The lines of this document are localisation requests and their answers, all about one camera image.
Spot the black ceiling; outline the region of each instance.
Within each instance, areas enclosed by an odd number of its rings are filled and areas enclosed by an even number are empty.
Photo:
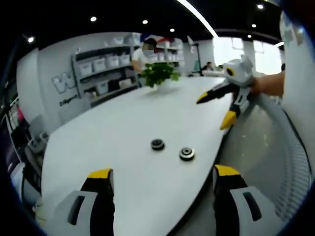
[[[262,0],[189,0],[189,2],[217,30],[219,36],[235,36],[270,43],[280,41],[280,9]],[[256,5],[265,7],[259,10]],[[35,36],[35,42],[26,40],[18,50],[17,58],[22,57],[33,48],[44,48],[67,38],[83,34],[107,31],[146,32],[166,37],[179,37],[185,40],[189,35],[193,40],[212,38],[203,24],[176,0],[112,0],[91,1],[83,4],[77,1],[71,5],[54,4],[51,1],[41,5],[17,4],[15,16],[8,21],[12,23],[5,44],[5,52],[14,45],[19,35]],[[95,23],[90,17],[96,16]]]

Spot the black puck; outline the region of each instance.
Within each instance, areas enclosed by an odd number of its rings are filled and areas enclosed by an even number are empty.
[[[162,139],[154,139],[151,142],[151,148],[154,151],[161,151],[164,149],[164,147],[165,147],[165,144]]]
[[[189,147],[184,147],[181,149],[181,151],[179,152],[179,157],[183,160],[183,161],[192,161],[193,158],[195,157],[195,152],[193,149],[189,148]]]

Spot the white storage box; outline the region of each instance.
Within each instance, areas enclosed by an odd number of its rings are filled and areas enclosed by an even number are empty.
[[[115,37],[113,38],[113,45],[114,46],[121,46],[124,44],[124,37]]]
[[[140,45],[140,34],[132,33],[128,42],[131,45]]]
[[[84,63],[84,64],[81,64],[79,67],[80,67],[81,76],[87,76],[87,75],[92,74],[92,63],[90,62]]]
[[[132,85],[131,79],[121,80],[119,81],[119,87],[121,89],[128,88]]]
[[[93,61],[93,67],[95,72],[106,70],[105,58]]]
[[[120,56],[120,64],[121,65],[129,65],[130,64],[130,55],[121,55]]]
[[[165,60],[164,53],[160,53],[160,54],[158,55],[158,60],[159,60],[159,61],[164,61],[164,60]]]
[[[170,42],[169,42],[169,41],[166,41],[166,42],[165,42],[165,47],[166,47],[166,48],[169,48],[169,47],[170,47]]]
[[[158,56],[156,54],[152,55],[152,62],[158,61]]]
[[[96,91],[99,95],[102,95],[104,93],[108,92],[108,81],[100,82],[96,85]]]
[[[110,56],[107,58],[108,65],[111,68],[115,68],[119,66],[119,57],[118,56]]]

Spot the gray floor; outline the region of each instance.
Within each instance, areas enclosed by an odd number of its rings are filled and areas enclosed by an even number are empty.
[[[259,107],[238,120],[222,144],[218,162],[234,167],[248,186],[257,187],[275,202],[284,177],[284,148],[278,128]],[[215,235],[212,188],[209,184],[200,204],[177,236]]]

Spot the white pot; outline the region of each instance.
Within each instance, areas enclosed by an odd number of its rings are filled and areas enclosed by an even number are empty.
[[[168,92],[171,87],[171,80],[167,79],[162,84],[157,85],[157,91],[161,93]]]

